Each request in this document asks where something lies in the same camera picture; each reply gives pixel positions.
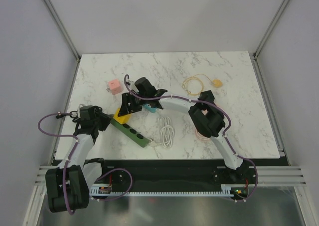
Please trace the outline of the teal power strip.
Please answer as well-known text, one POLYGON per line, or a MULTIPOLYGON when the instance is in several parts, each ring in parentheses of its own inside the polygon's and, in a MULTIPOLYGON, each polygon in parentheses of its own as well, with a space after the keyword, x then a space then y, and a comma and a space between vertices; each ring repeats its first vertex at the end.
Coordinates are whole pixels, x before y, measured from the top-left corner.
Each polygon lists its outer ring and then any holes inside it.
POLYGON ((156 112, 156 108, 153 108, 151 107, 150 105, 146 104, 146 105, 143 105, 143 107, 148 110, 149 112, 151 113, 155 113, 156 112))

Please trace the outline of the yellow cube socket adapter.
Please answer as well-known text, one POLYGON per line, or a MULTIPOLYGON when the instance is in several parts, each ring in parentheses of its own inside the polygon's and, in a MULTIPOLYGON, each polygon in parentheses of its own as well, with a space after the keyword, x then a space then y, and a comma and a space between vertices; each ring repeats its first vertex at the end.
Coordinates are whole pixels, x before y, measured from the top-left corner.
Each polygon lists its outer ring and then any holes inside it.
POLYGON ((119 112, 120 112, 120 108, 116 110, 116 113, 114 114, 113 119, 116 120, 121 125, 128 123, 131 117, 131 114, 119 116, 119 112))

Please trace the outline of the pink cube socket adapter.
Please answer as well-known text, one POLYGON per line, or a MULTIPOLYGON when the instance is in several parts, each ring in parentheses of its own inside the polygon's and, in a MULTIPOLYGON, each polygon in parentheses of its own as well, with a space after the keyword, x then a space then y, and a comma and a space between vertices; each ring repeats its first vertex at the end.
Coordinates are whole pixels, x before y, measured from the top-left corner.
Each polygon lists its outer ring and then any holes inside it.
POLYGON ((114 79, 108 82, 107 91, 110 92, 112 95, 117 95, 122 92, 122 86, 118 79, 114 79))

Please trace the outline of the green power strip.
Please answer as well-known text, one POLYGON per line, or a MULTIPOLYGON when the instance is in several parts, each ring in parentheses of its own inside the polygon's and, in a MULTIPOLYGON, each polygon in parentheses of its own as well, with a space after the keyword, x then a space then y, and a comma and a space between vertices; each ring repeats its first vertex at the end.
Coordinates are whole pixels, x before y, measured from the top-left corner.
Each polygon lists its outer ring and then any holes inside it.
POLYGON ((138 144, 140 147, 144 148, 149 143, 150 140, 143 136, 141 133, 133 129, 128 124, 120 124, 115 119, 112 119, 110 123, 118 129, 120 132, 122 132, 124 135, 126 135, 128 138, 130 138, 132 141, 134 141, 136 144, 138 144))

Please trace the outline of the yellow charger plug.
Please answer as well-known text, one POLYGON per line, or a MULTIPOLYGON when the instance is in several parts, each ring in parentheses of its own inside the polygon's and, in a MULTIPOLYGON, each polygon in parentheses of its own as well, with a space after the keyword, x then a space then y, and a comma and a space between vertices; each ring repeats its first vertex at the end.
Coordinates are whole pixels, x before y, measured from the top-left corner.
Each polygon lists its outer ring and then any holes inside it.
POLYGON ((213 86, 216 87, 216 88, 220 88, 220 87, 223 86, 223 83, 222 83, 219 79, 214 79, 214 80, 212 81, 212 84, 213 84, 213 86))

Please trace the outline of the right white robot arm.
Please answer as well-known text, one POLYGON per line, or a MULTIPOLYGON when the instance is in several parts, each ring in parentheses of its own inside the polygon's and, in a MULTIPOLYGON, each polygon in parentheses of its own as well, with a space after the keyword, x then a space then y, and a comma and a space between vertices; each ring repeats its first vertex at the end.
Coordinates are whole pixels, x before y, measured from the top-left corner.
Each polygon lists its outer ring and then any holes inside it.
POLYGON ((129 75, 124 76, 124 85, 128 90, 122 94, 122 105, 118 116, 126 116, 142 110, 144 105, 160 110, 173 110, 190 116, 196 130, 209 138, 220 152, 228 169, 228 177, 234 183, 246 178, 249 163, 238 155, 226 132, 231 126, 230 117, 215 103, 211 91, 200 93, 198 99, 190 99, 169 93, 165 89, 156 89, 145 77, 134 82, 136 91, 130 88, 129 75))

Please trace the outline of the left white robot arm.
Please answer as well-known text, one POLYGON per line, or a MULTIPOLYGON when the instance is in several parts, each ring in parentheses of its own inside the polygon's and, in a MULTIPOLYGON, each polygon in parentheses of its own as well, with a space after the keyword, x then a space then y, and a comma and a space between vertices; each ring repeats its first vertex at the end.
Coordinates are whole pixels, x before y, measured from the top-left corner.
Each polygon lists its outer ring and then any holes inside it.
POLYGON ((49 209, 53 213, 69 212, 88 206, 89 190, 95 181, 106 182, 109 170, 101 166, 101 160, 86 158, 98 138, 99 132, 105 131, 110 124, 112 115, 103 113, 99 106, 82 106, 69 113, 58 112, 57 119, 69 116, 76 124, 75 131, 70 135, 73 146, 56 168, 45 174, 49 209))

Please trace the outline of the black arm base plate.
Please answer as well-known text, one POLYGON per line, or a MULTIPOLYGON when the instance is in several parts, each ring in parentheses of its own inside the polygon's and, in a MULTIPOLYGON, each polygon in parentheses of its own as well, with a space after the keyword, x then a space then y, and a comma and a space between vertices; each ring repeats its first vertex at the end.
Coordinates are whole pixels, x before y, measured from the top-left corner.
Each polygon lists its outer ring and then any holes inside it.
POLYGON ((101 160, 102 173, 110 173, 98 183, 129 191, 140 186, 244 185, 255 184, 257 174, 249 163, 244 175, 229 171, 223 160, 101 160))

